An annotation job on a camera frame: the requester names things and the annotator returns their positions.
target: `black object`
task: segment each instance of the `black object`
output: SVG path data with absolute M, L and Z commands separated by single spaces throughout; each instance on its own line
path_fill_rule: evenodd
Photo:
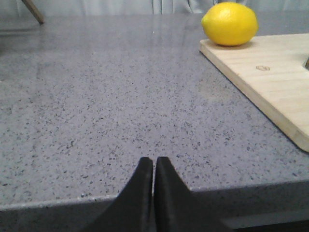
M 156 162 L 154 208 L 158 232 L 232 232 L 209 215 L 167 157 Z
M 143 157 L 119 196 L 81 232 L 147 232 L 152 181 L 153 162 Z

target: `yellow lemon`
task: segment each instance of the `yellow lemon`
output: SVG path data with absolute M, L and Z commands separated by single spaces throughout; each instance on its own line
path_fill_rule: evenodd
M 248 42 L 259 28 L 254 11 L 235 2 L 211 7 L 202 18 L 202 27 L 209 39 L 225 46 Z

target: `wooden cutting board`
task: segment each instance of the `wooden cutting board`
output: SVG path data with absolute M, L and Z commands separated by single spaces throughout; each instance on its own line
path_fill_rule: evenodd
M 257 36 L 200 51 L 301 149 L 309 152 L 309 34 Z

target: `engraved logo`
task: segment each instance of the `engraved logo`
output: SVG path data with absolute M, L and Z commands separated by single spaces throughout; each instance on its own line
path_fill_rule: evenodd
M 258 65 L 255 68 L 258 69 L 258 70 L 261 70 L 261 71 L 269 71 L 270 70 L 270 67 L 264 66 L 264 65 Z

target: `speckled quartz countertop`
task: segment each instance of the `speckled quartz countertop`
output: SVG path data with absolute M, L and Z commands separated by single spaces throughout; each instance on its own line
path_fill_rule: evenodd
M 201 17 L 1 21 L 0 208 L 114 197 L 142 156 L 198 192 L 308 189 L 309 154 L 199 53 Z M 258 17 L 258 35 L 308 32 L 305 11 Z

